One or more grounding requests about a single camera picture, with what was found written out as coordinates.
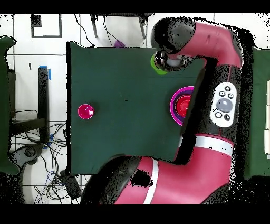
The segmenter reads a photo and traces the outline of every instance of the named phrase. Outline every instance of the black frame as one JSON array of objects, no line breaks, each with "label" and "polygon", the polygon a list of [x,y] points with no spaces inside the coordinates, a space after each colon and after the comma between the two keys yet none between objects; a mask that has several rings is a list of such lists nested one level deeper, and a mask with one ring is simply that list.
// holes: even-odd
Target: black frame
[{"label": "black frame", "polygon": [[[15,80],[14,70],[9,75],[9,98],[11,104],[11,118],[15,117]],[[40,130],[40,142],[46,144],[49,141],[49,95],[48,95],[48,69],[38,68],[38,119],[12,122],[10,126],[11,135]]]}]

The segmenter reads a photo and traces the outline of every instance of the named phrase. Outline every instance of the pink cup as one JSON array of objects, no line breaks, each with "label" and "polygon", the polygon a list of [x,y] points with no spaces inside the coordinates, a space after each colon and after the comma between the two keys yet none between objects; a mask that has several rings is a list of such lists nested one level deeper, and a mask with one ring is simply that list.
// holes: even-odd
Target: pink cup
[{"label": "pink cup", "polygon": [[94,115],[94,108],[89,104],[82,104],[78,108],[78,115],[84,120],[90,119]]}]

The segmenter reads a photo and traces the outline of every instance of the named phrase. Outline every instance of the dark green tabletop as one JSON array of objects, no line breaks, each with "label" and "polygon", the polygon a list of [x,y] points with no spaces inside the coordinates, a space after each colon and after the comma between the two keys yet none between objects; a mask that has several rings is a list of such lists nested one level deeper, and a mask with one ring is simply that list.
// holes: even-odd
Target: dark green tabletop
[{"label": "dark green tabletop", "polygon": [[270,176],[270,160],[264,153],[266,81],[270,80],[270,50],[253,49],[253,93],[246,154],[245,178]]},{"label": "dark green tabletop", "polygon": [[[120,153],[173,161],[181,126],[169,103],[178,89],[195,84],[203,61],[161,76],[150,65],[155,49],[70,45],[71,172],[97,173]],[[91,119],[78,116],[81,104],[94,107]]]}]

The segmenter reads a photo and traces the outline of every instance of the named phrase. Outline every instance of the control buttons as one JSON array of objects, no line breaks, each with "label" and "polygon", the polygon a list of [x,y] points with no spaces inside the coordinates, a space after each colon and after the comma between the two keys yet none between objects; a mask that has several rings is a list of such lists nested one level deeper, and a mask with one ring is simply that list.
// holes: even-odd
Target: control buttons
[{"label": "control buttons", "polygon": [[234,95],[233,95],[233,94],[229,94],[228,97],[229,97],[230,99],[233,99]]},{"label": "control buttons", "polygon": [[221,97],[224,97],[224,96],[225,96],[225,92],[221,91],[221,92],[219,92],[219,95],[220,95]]},{"label": "control buttons", "polygon": [[228,113],[233,109],[233,103],[227,98],[219,99],[216,106],[218,110],[224,113]]},{"label": "control buttons", "polygon": [[216,118],[221,118],[222,114],[220,112],[216,112],[215,116],[216,116]]},{"label": "control buttons", "polygon": [[230,86],[226,86],[225,90],[229,92],[230,91]]},{"label": "control buttons", "polygon": [[236,87],[231,82],[222,82],[214,90],[210,119],[221,128],[230,127],[234,122],[237,99]]},{"label": "control buttons", "polygon": [[230,120],[230,116],[227,115],[227,114],[225,114],[225,115],[224,115],[224,119],[225,119],[226,121],[229,121],[229,120]]}]

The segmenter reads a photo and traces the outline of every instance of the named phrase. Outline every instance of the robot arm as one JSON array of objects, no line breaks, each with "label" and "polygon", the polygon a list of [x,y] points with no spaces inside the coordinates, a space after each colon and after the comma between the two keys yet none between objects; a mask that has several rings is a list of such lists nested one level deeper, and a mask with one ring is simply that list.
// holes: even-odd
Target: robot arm
[{"label": "robot arm", "polygon": [[[202,203],[229,182],[243,64],[236,35],[186,17],[164,18],[154,26],[151,42],[159,49],[155,64],[162,70],[183,69],[196,57],[217,59],[191,111],[190,119],[197,122],[188,122],[175,163],[139,156],[110,161],[115,168],[102,171],[107,178],[102,175],[94,203]],[[192,147],[192,155],[180,165],[179,156],[187,147]]]}]

